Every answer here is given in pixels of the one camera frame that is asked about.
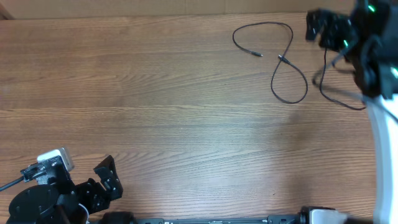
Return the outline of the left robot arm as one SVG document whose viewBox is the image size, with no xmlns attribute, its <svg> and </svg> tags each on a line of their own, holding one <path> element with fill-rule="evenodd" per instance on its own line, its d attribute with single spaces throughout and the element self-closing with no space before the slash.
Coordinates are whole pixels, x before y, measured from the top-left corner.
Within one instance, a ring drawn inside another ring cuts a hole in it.
<svg viewBox="0 0 398 224">
<path fill-rule="evenodd" d="M 109 208 L 123 195 L 114 158 L 106 157 L 94 168 L 99 182 L 89 178 L 74 184 L 62 156 L 21 170 L 23 181 L 37 185 L 17 194 L 9 205 L 8 223 L 88 223 L 89 216 Z"/>
</svg>

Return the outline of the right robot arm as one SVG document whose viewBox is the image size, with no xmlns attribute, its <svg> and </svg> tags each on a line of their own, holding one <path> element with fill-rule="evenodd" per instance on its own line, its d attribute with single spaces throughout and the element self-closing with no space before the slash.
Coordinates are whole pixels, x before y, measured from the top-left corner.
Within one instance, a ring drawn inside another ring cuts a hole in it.
<svg viewBox="0 0 398 224">
<path fill-rule="evenodd" d="M 376 150 L 376 204 L 371 223 L 397 223 L 397 1 L 357 1 L 351 14 L 326 9 L 308 11 L 305 38 L 337 56 L 317 71 L 312 82 L 320 90 L 327 69 L 345 59 L 352 64 L 368 110 Z"/>
</svg>

